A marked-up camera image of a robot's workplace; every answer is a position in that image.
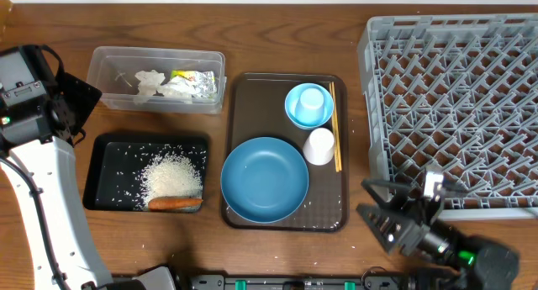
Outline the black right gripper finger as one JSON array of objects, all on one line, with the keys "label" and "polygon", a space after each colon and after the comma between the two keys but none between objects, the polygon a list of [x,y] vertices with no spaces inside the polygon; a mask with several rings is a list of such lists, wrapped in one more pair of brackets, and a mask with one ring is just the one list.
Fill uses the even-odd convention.
[{"label": "black right gripper finger", "polygon": [[362,187],[378,206],[404,206],[406,204],[406,185],[380,179],[365,179]]},{"label": "black right gripper finger", "polygon": [[359,204],[356,211],[388,254],[403,249],[414,227],[412,219],[368,204]]}]

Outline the white tissue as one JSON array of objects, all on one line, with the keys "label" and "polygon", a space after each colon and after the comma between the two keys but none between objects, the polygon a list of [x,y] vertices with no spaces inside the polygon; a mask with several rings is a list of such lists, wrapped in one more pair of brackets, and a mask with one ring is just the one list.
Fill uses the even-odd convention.
[{"label": "white tissue", "polygon": [[192,98],[196,93],[192,83],[181,76],[173,77],[167,84],[159,86],[156,91],[165,98]]},{"label": "white tissue", "polygon": [[157,94],[157,90],[165,81],[164,73],[158,71],[138,71],[134,77],[139,81],[138,93],[134,97],[135,104],[147,102],[152,96]]}]

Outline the dark blue plate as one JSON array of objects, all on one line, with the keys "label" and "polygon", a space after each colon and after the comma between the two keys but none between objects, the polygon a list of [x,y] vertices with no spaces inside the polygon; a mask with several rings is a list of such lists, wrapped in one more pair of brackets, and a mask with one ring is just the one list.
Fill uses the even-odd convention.
[{"label": "dark blue plate", "polygon": [[309,169],[299,151],[273,137],[236,146],[220,177],[223,198],[241,218],[271,224],[293,214],[309,191]]}]

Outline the pile of white rice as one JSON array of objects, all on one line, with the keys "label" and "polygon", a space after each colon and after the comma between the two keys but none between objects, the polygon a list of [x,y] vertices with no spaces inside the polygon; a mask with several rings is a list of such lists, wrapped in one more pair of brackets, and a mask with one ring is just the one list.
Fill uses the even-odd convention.
[{"label": "pile of white rice", "polygon": [[154,198],[201,198],[203,193],[201,172],[190,159],[177,154],[155,155],[136,180],[141,188],[137,207],[142,210],[148,210]]}]

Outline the silver foil snack wrapper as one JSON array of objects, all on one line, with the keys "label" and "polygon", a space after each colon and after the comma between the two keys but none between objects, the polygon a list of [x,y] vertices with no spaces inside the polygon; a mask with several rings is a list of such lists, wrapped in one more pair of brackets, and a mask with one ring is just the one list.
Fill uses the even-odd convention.
[{"label": "silver foil snack wrapper", "polygon": [[212,71],[181,71],[171,72],[172,82],[184,82],[190,87],[194,98],[214,98],[217,95],[217,84]]}]

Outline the orange carrot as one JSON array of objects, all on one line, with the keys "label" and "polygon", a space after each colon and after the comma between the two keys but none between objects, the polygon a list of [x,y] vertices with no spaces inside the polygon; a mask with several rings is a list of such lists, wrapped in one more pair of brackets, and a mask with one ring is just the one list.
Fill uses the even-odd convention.
[{"label": "orange carrot", "polygon": [[172,211],[184,208],[197,207],[201,205],[202,202],[203,200],[201,198],[154,198],[148,202],[148,209],[150,211]]}]

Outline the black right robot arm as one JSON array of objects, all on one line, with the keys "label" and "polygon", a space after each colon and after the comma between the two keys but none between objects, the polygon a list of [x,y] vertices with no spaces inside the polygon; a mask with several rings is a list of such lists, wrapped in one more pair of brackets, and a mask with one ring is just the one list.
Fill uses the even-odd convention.
[{"label": "black right robot arm", "polygon": [[366,273],[366,289],[510,289],[520,270],[516,250],[494,240],[464,235],[441,221],[444,197],[461,192],[451,181],[424,186],[414,196],[407,184],[365,179],[361,183],[376,205],[361,203],[356,211],[382,248],[415,256],[433,266],[410,273]]}]

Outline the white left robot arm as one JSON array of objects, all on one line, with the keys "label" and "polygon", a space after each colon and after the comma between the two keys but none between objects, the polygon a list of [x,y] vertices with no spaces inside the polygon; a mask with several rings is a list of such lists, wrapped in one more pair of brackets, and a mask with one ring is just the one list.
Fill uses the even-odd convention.
[{"label": "white left robot arm", "polygon": [[174,289],[168,266],[114,278],[94,245],[76,183],[74,147],[101,92],[51,70],[47,45],[1,53],[1,168],[18,201],[37,289]]}]

